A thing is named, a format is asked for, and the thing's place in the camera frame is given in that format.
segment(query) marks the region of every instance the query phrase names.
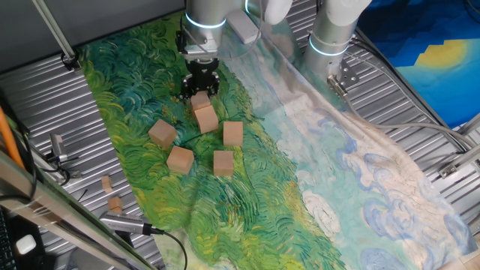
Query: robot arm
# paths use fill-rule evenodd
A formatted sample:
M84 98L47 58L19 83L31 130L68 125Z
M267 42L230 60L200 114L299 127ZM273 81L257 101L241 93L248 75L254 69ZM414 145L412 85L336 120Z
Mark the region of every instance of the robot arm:
M207 91L209 96L218 93L215 70L219 65L218 48L227 14L243 10L274 25L287 16L292 1L187 0L184 24L177 33L178 51L184 55L190 71L182 80L181 98L189 98L199 91Z
M370 3L371 0L323 0L304 54L305 64L320 79L326 81L328 76L340 73L360 14Z

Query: cable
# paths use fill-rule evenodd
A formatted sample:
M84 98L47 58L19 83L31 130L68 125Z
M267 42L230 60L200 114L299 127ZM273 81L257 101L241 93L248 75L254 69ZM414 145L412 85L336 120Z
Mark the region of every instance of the cable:
M63 168L60 167L60 170L65 173L65 181L60 184L63 187L70 181L71 176L70 176L70 173L66 169L63 169Z
M7 117L3 113L3 109L0 107L0 131L1 135L3 135L5 145L7 145L8 154L10 158L15 161L18 166L22 169L25 169L23 165L22 158L20 157L20 153L18 152L17 144L15 143L14 135L12 134L12 130L10 125L8 124Z
M247 52L239 55L239 56L236 56L236 57L231 57L231 58L225 58L225 57L220 57L218 55L215 55L215 54L211 54L209 51L207 51L205 48L203 48L202 45L199 44L199 42L195 39L195 37L183 26L183 23L182 23L182 19L183 19L183 16L181 17L181 20L180 20L180 25L181 25L181 29L183 29L183 31L185 31L185 33L187 33L188 37L191 38L191 40L204 52L206 53L207 55L209 56L213 56L215 57L216 59L220 59L220 60L235 60L235 59L240 59L244 56L246 56L248 53L250 53L255 45L257 44L257 41L260 39L260 34L262 32L262 24L263 24L263 6L262 6L262 1L259 1L259 7L260 7L260 23L258 25L258 33L256 33L256 38L255 40L253 41L252 43L252 46L250 47L250 49L248 49Z
M185 267L184 267L184 270L187 270L187 265L188 265L188 258L187 258L187 251L185 250L185 247L183 246L183 244L180 242L180 240L178 240L175 236L169 234L168 232L165 232L164 230L162 229L157 229L157 228L154 228L152 227L150 229L150 233L152 234L158 234L158 235L165 235L165 236L168 236L170 237L171 239L175 240L179 245L180 245L180 248L181 250L183 251L183 254L185 256Z
M27 205L30 203L30 199L27 196L22 196L22 195L4 195L0 196L0 202L6 201L6 200L17 200L24 205Z
M380 73L384 74L385 76L387 76L394 84L395 86L397 86L397 88L399 88L403 95L408 99L408 101L410 101L410 103L413 104L413 106L415 106L415 108L417 108L417 110L419 110L420 112L422 112L423 114L425 114L432 122L438 124L438 122L433 119L431 116L429 116L422 108L420 108L415 102L413 102L413 100L404 92L404 90L397 84L397 82L395 82L395 80L392 78L392 76L390 76L388 73L386 73L385 71L383 71L381 68L377 67L375 64L372 64L370 63L369 61L367 61L366 59L363 59L363 58L360 58L358 57L357 55L353 55L352 53L350 52L345 52L348 56L350 57L353 57L361 62L364 62L365 64L367 65L370 65L372 68L375 68L376 70L378 70Z
M355 113L358 117L361 119L364 119L359 112L353 107L352 101L348 98L347 95L343 96L343 99L345 100L346 104L350 107L350 109ZM411 127L422 127L422 128L433 128L438 131L446 132L453 137L457 138L458 140L461 140L465 142L469 147L472 149L476 147L476 144L472 142L471 140L467 139L464 135L461 135L458 132L455 132L447 127L443 127L438 124L429 124L429 123L404 123L404 124L374 124L371 123L375 128L378 129L396 129L396 128L411 128Z
M473 16L473 14L470 13L470 9L469 9L468 6L467 6L467 0L463 0L462 2L463 2L463 6L465 7L465 11L466 11L466 13L468 14L468 16L469 16L474 22L480 24L480 20L477 20L477 19Z
M480 14L480 10L478 10L477 7L472 4L472 0L464 0L464 1L468 3L468 5L473 9L473 11L475 11L477 14Z
M78 198L77 201L80 201L85 196L85 194L87 194L88 191L89 191L89 189L86 188L85 191L83 191L82 196L80 196L80 198Z
M370 65L371 67L377 69L378 71L380 71L381 73L383 73L384 75L386 75L401 91L403 91L403 89L395 82L395 80L388 74L386 73L385 71L381 70L380 68L378 68L376 65L370 63L369 61L367 61L366 59L363 59L363 58L359 58L358 56L356 55L353 55L352 53L349 53L349 52L345 52L348 56L351 56L353 58L356 58L358 59L359 61L361 62L364 62L365 64L367 65ZM439 125L437 123L437 121L435 121L433 118L431 118L425 111L423 111L420 107L418 107L416 105L415 102L413 102L405 93L403 93L407 98L408 100L417 108L417 110L419 110L420 112L424 113L431 121L433 121L435 124L428 124L428 123L405 123L405 124L396 124L396 125L383 125L383 124L373 124L371 123L375 128L381 128L381 129L394 129L394 128L409 128L409 127L423 127L423 128L433 128L433 129L437 129L439 131L443 131L443 132L446 132L447 134L450 134L452 135L454 138L456 138L457 140L460 140L460 141L463 141L465 142L470 148L474 148L476 147L476 144L473 143L471 140L467 139L465 136L459 134L458 132L455 132L447 127L443 127L441 125ZM350 101L350 99L347 97L347 96L344 96L344 100L345 102L348 104L348 106L350 107L350 109L358 116L360 117L361 119L363 119L359 113L356 111L356 109L353 107L353 104L352 102Z

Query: metal frame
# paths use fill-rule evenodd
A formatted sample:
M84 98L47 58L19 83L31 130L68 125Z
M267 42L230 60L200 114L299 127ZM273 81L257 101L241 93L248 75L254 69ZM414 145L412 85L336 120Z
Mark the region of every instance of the metal frame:
M42 16L43 20L45 21L46 25L50 29L50 31L53 34L53 37L58 42L58 45L60 45L61 50L67 56L68 61L72 61L75 59L75 52L70 46L70 44L67 41L67 38L63 35L62 30L60 29L59 24L55 21L55 18L53 18L52 13L50 12L49 8L47 7L47 4L45 4L44 0L31 0L35 7L38 10L38 13Z
M1 193L27 195L32 176L3 152L0 152L0 171ZM129 265L137 269L156 269L60 186L51 183L47 176L44 178L44 183L37 183L34 201L28 205L15 200L0 201L0 204L117 269L131 269Z

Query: wooden cube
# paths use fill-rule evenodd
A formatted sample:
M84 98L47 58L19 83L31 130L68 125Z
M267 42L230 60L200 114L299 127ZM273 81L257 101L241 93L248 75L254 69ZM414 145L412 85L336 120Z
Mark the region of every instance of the wooden cube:
M150 136L152 142L166 149L172 145L173 141L177 137L177 131L164 120L158 119L153 127L151 127L148 135Z
M106 193L110 193L113 191L112 181L110 179L110 176L108 175L102 176L102 188Z
M116 208L122 209L123 208L123 202L120 198L115 196L115 197L108 200L108 207L110 208L110 210L116 209Z
M193 111L210 106L210 98L207 94L207 91L200 91L196 93L190 98L190 103Z
M201 134L218 129L218 117L212 105L196 110L194 115Z
M194 153L191 150L173 146L170 156L166 160L168 168L174 172L188 175L194 163Z
M122 207L115 207L114 209L110 209L112 212L123 213Z
M213 151L213 174L233 176L233 151Z
M243 145L243 122L226 121L223 123L223 145L224 146L242 146Z

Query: metal table surface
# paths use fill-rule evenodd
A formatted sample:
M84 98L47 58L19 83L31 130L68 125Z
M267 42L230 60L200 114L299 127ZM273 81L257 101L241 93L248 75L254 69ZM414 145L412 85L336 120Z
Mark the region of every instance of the metal table surface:
M82 197L80 202L97 217L109 210L107 200L115 196L121 198L124 213L143 214L82 71L68 71L56 55L1 75L0 88L30 129L31 143L39 152L50 152L50 133L61 134L69 159L78 158L63 166L82 174L64 186L73 198ZM109 194L101 184L101 177L107 175L113 188ZM57 269L63 269L75 246L45 229L40 232L46 252L57 254ZM153 237L132 235L132 242L150 263L161 263Z
M315 0L294 0L287 20L301 50L308 45L308 36L313 27L317 4ZM405 122L432 122L428 105L409 87L401 84L397 87L384 73L356 57L368 59L377 67L383 64L371 53L357 46L351 46L345 60L358 74L359 82L348 88L353 106L361 116L375 124L400 124ZM395 78L386 68L383 70ZM462 218L470 222L480 213L480 168L475 165L465 166L447 178L442 178L439 171L450 162L457 160L459 149L450 139L435 130L415 127L402 130L384 130L395 142L418 164L433 186L451 203ZM480 124L466 130L464 135L480 144ZM480 229L480 219L470 228Z
M296 0L287 18L300 47L307 45L315 9L314 0ZM380 63L356 46L351 46L348 52ZM363 117L377 124L432 122L426 106L405 85L397 82L400 88L397 87L384 73L355 57L346 56L346 61L358 74L359 82L347 91ZM57 55L1 75L0 87L19 118L31 129L31 141L40 152L50 151L49 134L56 133L63 136L69 158L78 157L66 168L79 170L82 178L71 180L65 190L74 198L85 192L80 202L97 216L108 210L107 200L114 196L121 197L124 212L142 214L81 72L66 70ZM460 157L448 137L421 127L385 132L405 149L462 218L471 221L480 212L478 168L465 166L445 179L439 174L441 168ZM471 128L468 134L471 140L480 143L480 127ZM105 175L112 178L111 194L105 194L101 187L101 176ZM42 239L47 251L59 255L58 269L63 269L75 247L45 230ZM148 261L161 261L152 237L135 235L133 243Z

